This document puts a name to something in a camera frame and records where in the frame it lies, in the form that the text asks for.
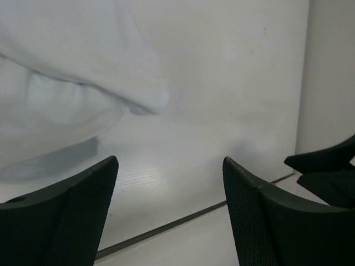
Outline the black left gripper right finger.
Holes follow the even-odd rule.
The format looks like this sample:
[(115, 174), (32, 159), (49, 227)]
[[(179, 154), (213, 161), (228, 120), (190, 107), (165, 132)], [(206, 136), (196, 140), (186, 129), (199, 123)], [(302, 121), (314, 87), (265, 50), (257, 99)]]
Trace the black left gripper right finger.
[(229, 157), (222, 172), (239, 265), (354, 264), (354, 210), (296, 196)]

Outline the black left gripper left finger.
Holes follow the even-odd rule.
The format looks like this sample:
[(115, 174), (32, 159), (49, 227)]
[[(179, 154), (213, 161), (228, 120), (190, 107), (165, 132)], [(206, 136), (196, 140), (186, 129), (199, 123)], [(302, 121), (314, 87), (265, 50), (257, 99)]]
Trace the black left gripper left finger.
[(93, 265), (118, 168), (110, 156), (1, 203), (1, 265)]

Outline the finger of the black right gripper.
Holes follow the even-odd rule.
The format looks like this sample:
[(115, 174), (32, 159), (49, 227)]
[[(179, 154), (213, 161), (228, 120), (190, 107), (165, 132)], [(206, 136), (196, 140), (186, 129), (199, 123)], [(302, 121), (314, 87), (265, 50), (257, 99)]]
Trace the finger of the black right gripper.
[(297, 183), (330, 206), (354, 207), (354, 170), (308, 173)]
[(284, 164), (300, 173), (351, 171), (352, 158), (354, 137), (323, 150), (288, 156)]

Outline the white skirt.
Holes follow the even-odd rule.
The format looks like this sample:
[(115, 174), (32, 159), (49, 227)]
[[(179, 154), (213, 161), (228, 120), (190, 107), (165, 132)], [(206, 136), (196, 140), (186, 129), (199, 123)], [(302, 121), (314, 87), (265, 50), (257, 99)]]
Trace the white skirt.
[(168, 101), (126, 1), (1, 2), (2, 182), (67, 170), (124, 114), (156, 115)]

